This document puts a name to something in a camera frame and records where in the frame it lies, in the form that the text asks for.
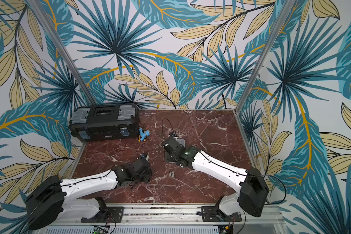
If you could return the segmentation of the right metal frame post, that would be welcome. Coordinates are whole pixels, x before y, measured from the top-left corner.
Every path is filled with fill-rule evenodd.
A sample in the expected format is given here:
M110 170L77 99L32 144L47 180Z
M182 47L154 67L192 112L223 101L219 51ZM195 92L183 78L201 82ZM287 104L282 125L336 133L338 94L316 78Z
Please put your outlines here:
M268 37L268 39L263 47L263 50L262 50L262 52L257 60L257 63L255 64L255 67L251 73L251 76L248 79L246 86L245 86L245 89L244 89L242 95L240 96L239 102L235 108L234 112L237 116L242 111L244 103L250 94L250 91L254 85L255 79L257 78L257 76L259 74L259 71L263 65L263 62L264 62L265 58L268 56L268 54L270 53L270 50L271 50L273 44L275 43L275 41L276 41L280 31L281 31L282 25L285 23L287 16L290 13L291 8L294 5L294 2L295 2L295 0L290 0L290 1L284 2L283 8L281 9L281 12L279 13L278 18L275 21L272 33L271 33L271 35L269 35L269 37Z

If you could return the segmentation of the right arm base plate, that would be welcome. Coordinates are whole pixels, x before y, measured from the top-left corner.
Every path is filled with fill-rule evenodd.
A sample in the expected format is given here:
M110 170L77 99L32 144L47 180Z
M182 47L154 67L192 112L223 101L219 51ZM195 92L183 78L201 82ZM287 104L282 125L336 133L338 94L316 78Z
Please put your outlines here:
M201 211L197 212L202 216L203 222L241 222L241 214L233 213L226 215L215 206L202 206Z

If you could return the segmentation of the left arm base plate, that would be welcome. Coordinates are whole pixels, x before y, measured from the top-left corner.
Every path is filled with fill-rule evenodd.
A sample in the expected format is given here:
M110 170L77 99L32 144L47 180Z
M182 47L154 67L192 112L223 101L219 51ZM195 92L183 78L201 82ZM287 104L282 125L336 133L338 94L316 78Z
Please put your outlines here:
M99 211L92 218L82 218L81 223L108 223L110 221L121 223L124 207L107 207Z

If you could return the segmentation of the grey plastic storage box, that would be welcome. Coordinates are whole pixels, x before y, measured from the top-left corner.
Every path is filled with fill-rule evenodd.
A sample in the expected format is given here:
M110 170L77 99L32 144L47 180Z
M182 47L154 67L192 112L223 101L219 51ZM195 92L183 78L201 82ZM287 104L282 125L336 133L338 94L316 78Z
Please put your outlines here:
M184 139L176 139L176 141L181 144L183 147L185 147L185 140Z

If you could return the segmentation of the metal frame post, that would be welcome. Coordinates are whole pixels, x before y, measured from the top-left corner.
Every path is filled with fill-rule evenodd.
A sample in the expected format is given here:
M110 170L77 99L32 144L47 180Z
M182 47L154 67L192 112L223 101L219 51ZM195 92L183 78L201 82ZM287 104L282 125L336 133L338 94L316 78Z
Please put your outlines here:
M75 63L73 62L71 56L69 55L66 47L64 46L58 32L56 31L56 25L52 23L51 19L45 12L41 5L41 1L29 0L27 1L30 8L34 11L35 16L38 18L39 22L43 25L43 28L50 39L53 41L55 48L58 50L60 56L63 58L64 63L70 69L70 72L74 76L75 80L79 84L80 90L85 94L87 101L90 105L96 105L96 100L88 90L86 83L84 82L80 72L78 71Z
M262 52L257 60L257 63L255 64L255 67L251 73L251 76L248 79L246 86L245 86L245 89L244 89L242 95L240 96L239 102L235 108L234 112L237 116L242 111L244 103L250 94L250 91L254 85L255 79L257 78L257 76L259 74L259 71L263 65L263 62L264 62L265 58L268 56L268 54L270 53L270 50L271 50L273 44L275 43L275 41L276 41L280 31L281 31L282 25L285 23L287 16L290 13L291 8L294 5L294 2L295 2L295 0L290 0L290 1L284 2L283 8L281 9L281 12L279 13L278 18L275 21L272 33L271 33L271 35L269 35L269 37L268 37L268 39L263 47L263 50L262 50Z

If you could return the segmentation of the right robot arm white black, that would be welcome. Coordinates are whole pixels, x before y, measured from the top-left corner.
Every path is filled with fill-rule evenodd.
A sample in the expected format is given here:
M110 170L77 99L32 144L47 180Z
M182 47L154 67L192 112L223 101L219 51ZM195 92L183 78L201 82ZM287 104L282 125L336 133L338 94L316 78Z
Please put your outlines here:
M218 200L212 217L223 220L239 212L261 217L269 188L264 175L258 169L252 167L247 170L229 165L198 148L186 148L171 136L166 138L161 146L168 157L166 162L208 174L235 191L234 194L222 196Z

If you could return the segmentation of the blue toy figure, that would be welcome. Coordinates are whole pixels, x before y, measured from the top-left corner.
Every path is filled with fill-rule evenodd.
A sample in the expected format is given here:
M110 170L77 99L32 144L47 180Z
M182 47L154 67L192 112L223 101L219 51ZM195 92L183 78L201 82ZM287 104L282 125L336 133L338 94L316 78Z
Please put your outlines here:
M139 142L146 141L148 136L150 136L150 131L149 130L145 130L143 128L139 128L139 137L138 137L138 141Z

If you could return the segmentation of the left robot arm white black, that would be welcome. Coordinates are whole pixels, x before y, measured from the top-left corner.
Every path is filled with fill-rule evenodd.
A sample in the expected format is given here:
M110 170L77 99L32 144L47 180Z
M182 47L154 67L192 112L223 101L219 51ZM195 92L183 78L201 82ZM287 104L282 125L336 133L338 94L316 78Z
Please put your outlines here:
M28 228L35 231L56 220L68 218L79 218L82 223L118 223L123 207L109 208L102 197L84 197L100 191L147 183L151 176L151 166L145 158L81 178L62 180L56 175L50 176L25 200Z

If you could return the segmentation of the aluminium rail front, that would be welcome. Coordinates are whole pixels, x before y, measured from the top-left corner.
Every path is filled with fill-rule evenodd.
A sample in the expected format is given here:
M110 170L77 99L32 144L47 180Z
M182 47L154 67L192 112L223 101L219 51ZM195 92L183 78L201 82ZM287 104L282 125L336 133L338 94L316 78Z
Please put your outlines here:
M38 234L287 234L288 228L276 205L265 206L261 217L234 214L229 220L212 217L208 203L128 203L108 205L123 212L108 224L63 219L37 230Z

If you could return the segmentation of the left metal frame post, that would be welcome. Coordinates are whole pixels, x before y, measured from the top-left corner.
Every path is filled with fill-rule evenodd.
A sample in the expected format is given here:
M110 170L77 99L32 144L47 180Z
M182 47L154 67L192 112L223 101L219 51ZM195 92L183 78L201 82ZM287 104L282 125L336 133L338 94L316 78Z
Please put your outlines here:
M56 25L52 23L51 19L45 12L41 5L41 1L29 0L27 1L30 8L34 11L35 16L38 18L39 22L43 25L43 28L50 39L53 41L55 48L58 50L60 56L63 58L64 63L70 69L70 72L74 76L75 80L79 84L80 90L85 94L87 101L90 105L96 105L96 100L88 90L86 83L84 82L80 72L78 71L75 63L73 62L71 56L69 55L66 47L64 46L58 32L56 31Z

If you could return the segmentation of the black plastic toolbox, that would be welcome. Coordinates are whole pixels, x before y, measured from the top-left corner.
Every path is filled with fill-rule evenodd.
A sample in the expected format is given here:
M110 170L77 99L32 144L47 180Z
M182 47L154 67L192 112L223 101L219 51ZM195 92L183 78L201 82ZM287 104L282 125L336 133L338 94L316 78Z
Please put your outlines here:
M131 103L80 107L69 129L82 142L138 138L139 110Z

